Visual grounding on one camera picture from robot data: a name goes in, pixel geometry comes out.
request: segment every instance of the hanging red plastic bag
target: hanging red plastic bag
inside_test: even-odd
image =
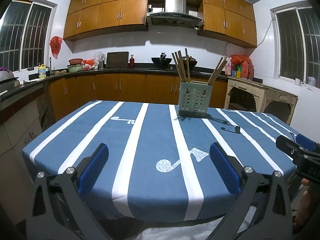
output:
[[[249,64],[252,60],[247,55],[231,55],[231,63],[242,64],[242,62],[247,61]]]
[[[51,47],[51,52],[52,52],[52,56],[55,59],[58,59],[58,55],[59,52],[61,50],[61,43],[62,43],[63,39],[58,37],[58,36],[54,36],[51,40],[50,40],[50,47]]]
[[[83,62],[83,64],[85,65],[85,64],[89,64],[90,66],[93,66],[94,65],[94,59],[90,59],[90,60],[83,60],[82,61]]]

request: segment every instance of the metal screw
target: metal screw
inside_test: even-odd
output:
[[[69,168],[66,169],[66,173],[67,174],[72,174],[74,172],[75,172],[75,168],[74,167],[69,167]]]
[[[42,172],[42,171],[37,174],[38,178],[43,178],[43,176],[44,176],[44,172]]]
[[[252,173],[252,172],[253,172],[253,169],[252,169],[251,167],[249,167],[249,166],[246,166],[246,167],[244,167],[244,171],[245,171],[246,173]]]
[[[279,177],[282,176],[282,174],[281,174],[281,172],[279,172],[279,171],[275,171],[275,176],[279,178]]]

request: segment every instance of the striped tablecloth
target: striped tablecloth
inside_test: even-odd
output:
[[[23,155],[30,171],[57,174],[105,143],[109,159],[85,198],[98,219],[179,222],[221,216],[234,201],[208,156],[212,143],[257,172],[288,178],[295,166],[275,140],[296,134],[264,113],[209,108],[201,119],[177,116],[174,105],[94,101],[39,135]]]

